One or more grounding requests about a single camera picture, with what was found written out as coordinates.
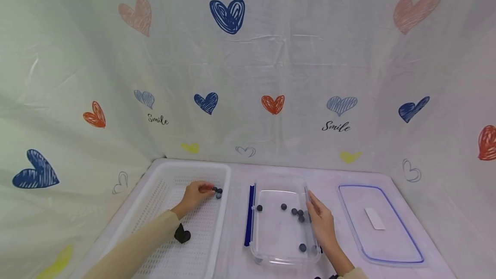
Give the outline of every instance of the heart outline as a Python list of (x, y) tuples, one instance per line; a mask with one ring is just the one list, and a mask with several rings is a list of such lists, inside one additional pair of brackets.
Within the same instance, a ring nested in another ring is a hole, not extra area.
[[(415, 171), (417, 172), (417, 177), (413, 178), (413, 179), (408, 179), (407, 177), (407, 172), (405, 172), (405, 165), (408, 163), (408, 173), (412, 172), (412, 171)], [(420, 169), (418, 168), (412, 168), (412, 163), (410, 161), (408, 161), (408, 159), (404, 159), (403, 160), (403, 175), (405, 176), (405, 179), (408, 181), (408, 182), (418, 182), (420, 181), (420, 179), (422, 178), (422, 172), (420, 171)]]
[(342, 151), (339, 157), (346, 164), (351, 164), (352, 162), (355, 162), (357, 159), (359, 159), (360, 155), (362, 155), (362, 151), (358, 151), (353, 154), (346, 151)]
[[(121, 178), (124, 178), (124, 180), (125, 180), (125, 188), (124, 188), (124, 190), (119, 191), (118, 187), (123, 187)], [(127, 173), (124, 171), (121, 171), (119, 173), (119, 176), (118, 176), (118, 183), (114, 185), (114, 188), (112, 190), (112, 194), (119, 194), (119, 193), (124, 192), (125, 190), (127, 190)]]
[(72, 245), (68, 245), (62, 249), (62, 251), (59, 252), (55, 258), (55, 262), (43, 269), (38, 276), (36, 276), (36, 279), (55, 279), (58, 275), (60, 275), (62, 270), (69, 265), (69, 262), (72, 259), (73, 251)]
[(20, 189), (42, 189), (59, 184), (55, 170), (45, 156), (35, 149), (26, 152), (28, 161), (34, 168), (21, 170), (12, 178), (12, 184)]
[(496, 159), (496, 127), (487, 125), (479, 134), (479, 155), (481, 161)]
[(245, 154), (247, 154), (248, 149), (251, 149), (251, 154), (248, 156), (249, 158), (251, 158), (257, 152), (257, 150), (255, 150), (255, 148), (252, 148), (251, 146), (248, 146), (247, 148), (242, 148), (241, 146), (236, 146), (236, 152), (238, 152), (239, 154), (241, 154), (242, 156), (245, 156), (245, 157), (246, 157)]
[(105, 115), (103, 114), (102, 107), (100, 107), (100, 104), (97, 102), (92, 102), (91, 106), (93, 112), (83, 113), (84, 120), (91, 126), (105, 128), (105, 126), (107, 125), (107, 121), (105, 121)]
[(413, 102), (402, 104), (398, 109), (400, 117), (403, 119), (403, 121), (407, 123), (410, 122), (413, 116), (416, 115), (420, 110), (422, 110), (422, 108), (425, 107), (430, 99), (430, 96), (425, 96), (416, 105)]
[(195, 94), (195, 97), (193, 97), (193, 99), (195, 100), (196, 104), (209, 115), (212, 115), (213, 110), (219, 102), (219, 96), (215, 92), (208, 94), (205, 98), (203, 98), (199, 94)]
[(415, 5), (412, 0), (400, 0), (393, 12), (396, 28), (402, 34), (408, 34), (418, 23), (427, 18), (441, 0), (419, 0)]
[(196, 154), (200, 151), (200, 146), (197, 143), (194, 143), (191, 145), (186, 144), (186, 143), (182, 143), (181, 148), (183, 148), (183, 150), (190, 152), (190, 153), (193, 153), (193, 154)]
[(275, 101), (272, 97), (265, 95), (262, 97), (262, 105), (268, 112), (278, 115), (284, 106), (284, 95), (277, 96)]
[(134, 9), (127, 4), (118, 6), (119, 14), (126, 24), (150, 37), (150, 26), (152, 24), (152, 7), (148, 0), (136, 0)]
[(228, 34), (236, 34), (243, 25), (245, 18), (245, 2), (233, 0), (226, 7), (218, 0), (210, 1), (210, 12), (219, 27)]
[(334, 111), (341, 116), (346, 111), (352, 109), (358, 103), (356, 97), (346, 97), (341, 99), (339, 96), (331, 97), (327, 100), (327, 109)]
[(141, 92), (140, 90), (134, 90), (134, 97), (136, 99), (147, 106), (148, 108), (153, 110), (153, 104), (155, 103), (155, 96), (153, 96), (152, 93), (144, 91)]

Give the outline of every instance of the white table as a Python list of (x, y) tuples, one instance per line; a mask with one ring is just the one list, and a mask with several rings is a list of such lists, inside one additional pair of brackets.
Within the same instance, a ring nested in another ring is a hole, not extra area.
[[(325, 256), (314, 267), (296, 270), (257, 265), (254, 262), (249, 247), (244, 246), (249, 186), (253, 185), (255, 179), (258, 177), (263, 177), (264, 173), (293, 174), (304, 177), (309, 189), (332, 211), (337, 238), (343, 251), (355, 266), (361, 267), (365, 271), (370, 279), (456, 278), (417, 220), (417, 217), (415, 217), (404, 198), (402, 198), (391, 178), (383, 174), (247, 164), (226, 165), (229, 165), (232, 169), (232, 178), (214, 275), (216, 279), (313, 279), (316, 276), (326, 279), (334, 274), (334, 270)], [(80, 279), (97, 262), (102, 251), (110, 241), (111, 236), (124, 218), (126, 212), (130, 209), (141, 189), (143, 189), (147, 180), (146, 176), (140, 180), (136, 188), (131, 192), (111, 222), (104, 229), (101, 236), (97, 239), (90, 252), (72, 273), (71, 279)], [(424, 254), (427, 266), (422, 268), (395, 268), (372, 264), (363, 259), (359, 254), (358, 247), (353, 239), (336, 192), (337, 185), (343, 183), (369, 184), (381, 187), (409, 228), (420, 250)]]

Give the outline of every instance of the plastic lid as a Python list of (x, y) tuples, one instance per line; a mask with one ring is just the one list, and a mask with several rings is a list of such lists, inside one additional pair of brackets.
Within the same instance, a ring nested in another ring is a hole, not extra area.
[[(381, 188), (370, 185), (339, 185), (339, 197), (362, 255), (371, 263), (388, 266), (420, 266), (424, 256)], [(372, 226), (365, 208), (373, 208), (384, 230)]]

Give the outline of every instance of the red heart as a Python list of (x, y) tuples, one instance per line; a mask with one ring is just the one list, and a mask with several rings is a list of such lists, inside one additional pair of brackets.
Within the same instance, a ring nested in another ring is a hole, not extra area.
[(150, 37), (150, 25), (152, 24), (152, 7), (147, 0), (137, 0), (134, 9), (121, 3), (119, 14), (124, 22), (141, 32), (146, 37)]
[(496, 159), (496, 127), (487, 125), (479, 135), (479, 159), (492, 161)]
[(412, 0), (400, 0), (394, 8), (394, 24), (407, 34), (415, 25), (427, 18), (441, 0), (419, 0), (413, 5)]
[(282, 106), (284, 105), (284, 95), (277, 96), (276, 101), (270, 96), (264, 96), (262, 97), (262, 105), (268, 112), (277, 115), (281, 112)]
[(92, 103), (93, 113), (85, 112), (83, 113), (83, 118), (90, 125), (95, 127), (105, 128), (105, 115), (103, 114), (102, 107), (97, 102)]

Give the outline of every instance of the fabric backdrop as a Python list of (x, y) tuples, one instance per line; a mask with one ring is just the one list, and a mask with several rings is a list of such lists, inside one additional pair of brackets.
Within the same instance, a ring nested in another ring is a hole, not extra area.
[(392, 177), (496, 273), (496, 0), (0, 0), (1, 278), (67, 278), (153, 159)]

